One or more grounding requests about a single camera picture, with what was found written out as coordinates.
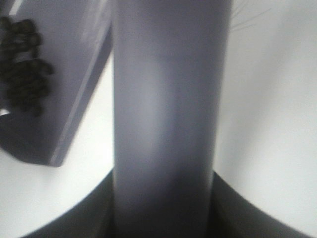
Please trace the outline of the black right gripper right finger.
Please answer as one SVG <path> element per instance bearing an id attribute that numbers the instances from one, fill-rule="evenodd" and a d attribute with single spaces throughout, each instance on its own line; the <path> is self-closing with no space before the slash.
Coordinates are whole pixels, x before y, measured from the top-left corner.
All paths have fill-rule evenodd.
<path id="1" fill-rule="evenodd" d="M 211 238 L 309 238 L 258 209 L 216 172 L 210 206 Z"/>

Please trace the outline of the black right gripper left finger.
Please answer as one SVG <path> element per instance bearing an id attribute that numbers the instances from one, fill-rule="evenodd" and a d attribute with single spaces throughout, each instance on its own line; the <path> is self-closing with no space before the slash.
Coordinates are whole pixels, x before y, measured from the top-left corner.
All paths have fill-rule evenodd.
<path id="1" fill-rule="evenodd" d="M 26 238 L 113 238 L 112 172 L 82 201 Z"/>

